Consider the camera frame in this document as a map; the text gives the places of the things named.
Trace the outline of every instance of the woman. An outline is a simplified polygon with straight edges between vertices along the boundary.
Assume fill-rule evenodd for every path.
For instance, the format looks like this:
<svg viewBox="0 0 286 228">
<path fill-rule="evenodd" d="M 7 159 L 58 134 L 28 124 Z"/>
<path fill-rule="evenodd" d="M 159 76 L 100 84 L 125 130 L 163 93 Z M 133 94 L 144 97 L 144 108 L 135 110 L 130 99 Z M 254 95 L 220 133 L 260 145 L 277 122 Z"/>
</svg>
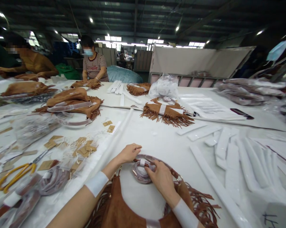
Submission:
<svg viewBox="0 0 286 228">
<path fill-rule="evenodd" d="M 81 45 L 83 48 L 82 54 L 84 55 L 83 81 L 88 82 L 89 78 L 93 82 L 109 82 L 105 57 L 95 51 L 93 40 L 89 36 L 84 35 L 81 37 Z"/>
<path fill-rule="evenodd" d="M 13 32 L 7 32 L 3 36 L 5 42 L 10 47 L 10 50 L 12 52 L 17 52 L 20 55 L 20 58 L 22 59 L 22 66 L 12 68 L 0 67 L 0 71 L 32 71 L 34 74 L 44 78 L 50 78 L 51 76 L 59 74 L 52 62 L 42 54 L 31 50 L 31 46 L 23 37 Z"/>
<path fill-rule="evenodd" d="M 108 180 L 111 179 L 122 164 L 132 162 L 138 153 L 140 153 L 141 148 L 142 146 L 135 143 L 127 145 L 101 172 L 88 180 L 86 185 L 84 185 L 54 217 L 47 228 L 84 227 Z M 148 167 L 145 167 L 145 170 L 170 208 L 172 208 L 182 227 L 203 228 L 204 226 L 176 192 L 172 175 L 168 167 L 163 162 L 154 161 L 154 163 L 157 166 L 155 172 Z"/>
</svg>

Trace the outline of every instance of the white wristband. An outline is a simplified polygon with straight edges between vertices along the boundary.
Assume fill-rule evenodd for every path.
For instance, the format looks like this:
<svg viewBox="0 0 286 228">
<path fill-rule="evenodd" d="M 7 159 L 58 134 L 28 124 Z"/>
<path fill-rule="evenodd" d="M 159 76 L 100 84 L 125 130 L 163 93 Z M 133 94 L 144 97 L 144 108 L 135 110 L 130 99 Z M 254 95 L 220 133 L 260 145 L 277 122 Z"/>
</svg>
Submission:
<svg viewBox="0 0 286 228">
<path fill-rule="evenodd" d="M 85 185 L 94 197 L 97 197 L 108 181 L 108 177 L 100 171 L 93 178 L 89 179 Z"/>
<path fill-rule="evenodd" d="M 182 228 L 196 228 L 198 227 L 199 220 L 194 215 L 194 213 L 189 209 L 187 204 L 180 199 L 179 203 L 172 210 L 177 217 Z"/>
</svg>

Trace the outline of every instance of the ceiling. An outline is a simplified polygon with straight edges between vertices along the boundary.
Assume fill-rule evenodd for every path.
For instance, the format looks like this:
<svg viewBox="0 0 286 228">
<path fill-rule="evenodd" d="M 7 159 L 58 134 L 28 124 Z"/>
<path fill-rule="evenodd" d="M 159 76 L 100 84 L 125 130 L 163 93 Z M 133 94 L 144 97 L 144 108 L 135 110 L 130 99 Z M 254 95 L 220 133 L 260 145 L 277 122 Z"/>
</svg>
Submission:
<svg viewBox="0 0 286 228">
<path fill-rule="evenodd" d="M 100 40 L 110 34 L 123 42 L 160 36 L 182 44 L 222 41 L 270 26 L 286 29 L 286 0 L 1 0 L 0 11 L 12 30 L 57 38 L 54 30 Z M 7 26 L 2 17 L 0 26 Z"/>
</svg>

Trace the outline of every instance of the brown shirt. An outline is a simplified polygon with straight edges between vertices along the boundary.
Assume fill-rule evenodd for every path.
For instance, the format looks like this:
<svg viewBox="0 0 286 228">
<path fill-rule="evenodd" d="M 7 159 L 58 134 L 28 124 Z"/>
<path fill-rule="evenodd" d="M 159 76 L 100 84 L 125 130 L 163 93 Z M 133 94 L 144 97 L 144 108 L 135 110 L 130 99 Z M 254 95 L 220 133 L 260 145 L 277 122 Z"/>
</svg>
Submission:
<svg viewBox="0 0 286 228">
<path fill-rule="evenodd" d="M 22 66 L 14 68 L 17 72 L 32 71 L 35 74 L 45 72 L 48 78 L 59 74 L 52 62 L 40 53 L 36 53 L 34 61 L 28 56 L 20 56 L 20 58 L 22 59 Z"/>
</svg>

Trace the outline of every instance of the scissors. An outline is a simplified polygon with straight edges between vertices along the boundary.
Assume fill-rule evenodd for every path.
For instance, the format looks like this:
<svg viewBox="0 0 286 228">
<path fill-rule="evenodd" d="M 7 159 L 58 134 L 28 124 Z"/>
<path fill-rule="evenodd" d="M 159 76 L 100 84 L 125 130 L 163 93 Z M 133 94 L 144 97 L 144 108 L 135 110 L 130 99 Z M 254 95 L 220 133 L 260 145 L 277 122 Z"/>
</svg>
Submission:
<svg viewBox="0 0 286 228">
<path fill-rule="evenodd" d="M 9 190 L 9 188 L 16 183 L 19 179 L 21 179 L 24 175 L 26 175 L 29 171 L 31 171 L 30 174 L 33 174 L 35 172 L 36 169 L 36 164 L 37 162 L 44 157 L 44 155 L 48 152 L 48 149 L 45 150 L 42 154 L 40 154 L 36 159 L 33 160 L 33 162 L 31 163 L 27 163 L 24 165 L 21 165 L 11 171 L 9 171 L 5 176 L 2 177 L 2 179 L 0 179 L 0 191 L 4 191 L 4 194 L 6 194 Z M 2 183 L 4 183 L 4 181 L 7 179 L 7 177 L 14 173 L 15 171 L 21 169 L 22 170 L 4 187 L 2 187 Z"/>
</svg>

